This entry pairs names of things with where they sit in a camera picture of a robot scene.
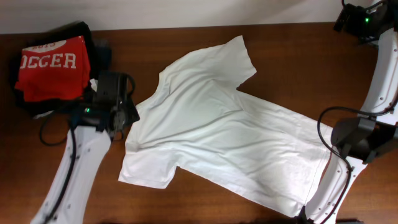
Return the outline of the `white t-shirt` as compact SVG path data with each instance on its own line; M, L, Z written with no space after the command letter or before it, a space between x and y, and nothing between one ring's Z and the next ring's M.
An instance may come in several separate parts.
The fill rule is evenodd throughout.
M196 50L166 67L137 106L121 182L166 188L177 168L294 217L328 162L331 128L238 90L256 73L244 40Z

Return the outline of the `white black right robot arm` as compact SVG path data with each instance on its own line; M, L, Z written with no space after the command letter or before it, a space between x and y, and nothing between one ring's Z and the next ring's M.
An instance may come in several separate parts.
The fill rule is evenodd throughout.
M343 200L358 175L376 158L397 148L397 1L361 7L341 3L334 30L360 44L376 42L377 64L361 109L340 107L355 118L339 120L331 133L330 162L312 199L292 223L336 223Z

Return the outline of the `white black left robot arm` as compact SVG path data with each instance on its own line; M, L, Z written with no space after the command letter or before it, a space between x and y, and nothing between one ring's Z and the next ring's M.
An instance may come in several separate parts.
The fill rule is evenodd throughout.
M82 223L98 168L115 137L140 117L132 100L132 76L103 71L95 90L66 102L46 116L69 115L65 151L50 190L32 223Z

